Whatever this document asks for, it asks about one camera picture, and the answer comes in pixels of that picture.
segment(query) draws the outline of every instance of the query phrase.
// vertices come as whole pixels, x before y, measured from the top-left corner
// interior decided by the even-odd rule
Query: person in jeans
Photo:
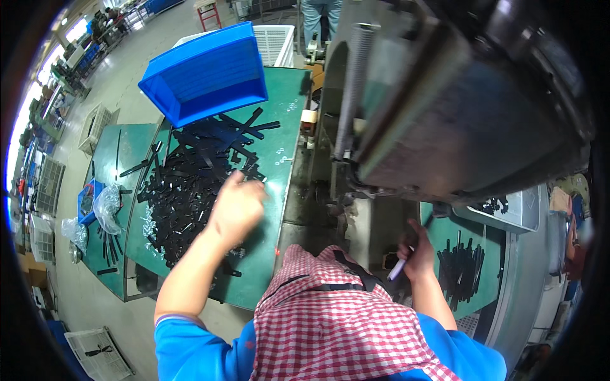
[[[301,9],[303,10],[303,29],[305,33],[305,44],[309,44],[314,36],[314,32],[318,32],[318,42],[322,36],[322,28],[320,26],[320,18],[322,13],[328,18],[329,38],[335,37],[337,25],[339,25],[339,15],[341,14],[342,0],[303,0],[301,1]]]

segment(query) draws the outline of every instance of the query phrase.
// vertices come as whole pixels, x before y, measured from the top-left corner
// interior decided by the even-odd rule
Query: red and white checkered cloth
[[[286,250],[254,311],[250,380],[369,380],[412,369],[433,380],[459,380],[426,344],[413,309],[392,302],[379,285],[372,292],[311,290],[362,285],[334,250],[341,248],[329,246],[318,257],[299,245]]]

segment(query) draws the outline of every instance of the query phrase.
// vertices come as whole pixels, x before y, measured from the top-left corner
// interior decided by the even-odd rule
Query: wooden stool
[[[203,10],[203,8],[212,6],[211,9]],[[218,28],[222,28],[223,26],[220,24],[220,17],[218,17],[218,10],[216,9],[216,0],[197,0],[195,1],[195,10],[199,15],[199,20],[201,21],[201,26],[203,27],[203,31],[207,32],[206,25],[204,24],[205,20],[216,17],[216,22],[218,23]],[[205,13],[213,12],[211,16],[204,17]]]

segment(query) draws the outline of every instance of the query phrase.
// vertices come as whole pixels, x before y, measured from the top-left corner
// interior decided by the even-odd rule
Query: gray metal tray
[[[453,213],[458,217],[497,227],[507,232],[516,234],[535,232],[538,230],[540,220],[540,187],[543,185],[507,194],[508,212],[506,214],[498,211],[492,216],[469,206],[454,207]]]

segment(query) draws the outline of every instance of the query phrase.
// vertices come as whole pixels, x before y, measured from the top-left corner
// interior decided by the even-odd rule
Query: green workbench
[[[426,221],[432,213],[432,204],[420,202],[421,221]],[[457,311],[453,312],[455,319],[461,319],[490,304],[498,297],[498,273],[500,272],[500,257],[506,233],[503,230],[451,215],[446,218],[435,218],[428,227],[428,238],[434,247],[434,272],[439,275],[439,258],[437,251],[447,247],[447,239],[451,247],[458,241],[458,231],[462,232],[461,241],[467,243],[472,238],[472,246],[480,244],[485,251],[481,267],[479,290],[470,298],[470,302],[458,302]]]
[[[116,160],[118,148],[118,172],[122,172],[142,161],[146,157],[149,146],[153,141],[159,125],[157,124],[123,124],[117,126],[106,126],[101,136],[99,137],[97,148],[91,159],[93,165],[89,166],[85,183],[88,183],[92,178],[93,166],[95,166],[95,179],[102,182],[105,186],[113,183],[121,185],[122,190],[133,190],[136,186],[137,176],[118,177],[115,180],[117,173]],[[117,221],[121,227],[127,229],[131,216],[131,207],[133,205],[136,194],[122,194],[121,201],[123,207],[117,213]],[[110,267],[116,267],[117,272],[97,275],[99,270],[109,268],[108,262],[102,257],[103,241],[97,234],[99,221],[95,220],[88,227],[89,240],[87,243],[87,252],[83,254],[82,261],[91,270],[93,275],[98,277],[114,295],[122,301],[130,300],[127,295],[127,260],[118,252],[118,262],[113,264],[110,261]],[[119,234],[119,244],[125,253],[127,234],[123,232]]]
[[[215,275],[210,297],[221,302],[242,308],[254,309],[256,303],[273,275],[275,249],[279,239],[279,230],[284,213],[292,161],[280,162],[283,156],[292,158],[296,150],[299,135],[301,111],[309,99],[310,71],[291,68],[264,68],[265,83],[269,100],[256,105],[227,112],[231,118],[245,122],[257,108],[263,109],[255,124],[279,121],[280,128],[262,131],[263,140],[254,139],[254,144],[247,150],[256,152],[259,160],[259,172],[267,177],[265,189],[269,198],[265,201],[265,216],[259,226],[244,242],[245,255],[229,254],[227,261],[233,269],[242,273],[241,277],[225,275],[219,269]],[[163,121],[157,125],[122,125],[107,126],[98,143],[93,156],[95,161],[96,179],[107,186],[113,183],[115,175],[115,154],[117,149],[118,131],[121,130],[121,146],[119,153],[118,172],[123,172],[140,163],[151,154],[150,145],[163,142],[160,159],[165,155],[170,125]],[[172,138],[170,152],[177,146]],[[241,169],[245,158],[235,167]],[[134,189],[140,171],[119,178],[118,182],[124,189]],[[148,240],[142,232],[142,226],[148,203],[133,203],[137,193],[123,195],[123,208],[117,214],[117,220],[126,229],[121,234],[121,247],[127,258],[160,276],[167,276],[170,269],[165,265],[165,259],[153,248],[147,245]],[[83,262],[96,274],[97,270],[107,268],[106,260],[102,258],[101,242],[95,234],[98,223],[89,227],[90,241],[87,247],[86,259]],[[127,296],[127,267],[120,258],[120,271],[98,276],[113,293],[124,301],[133,299]]]

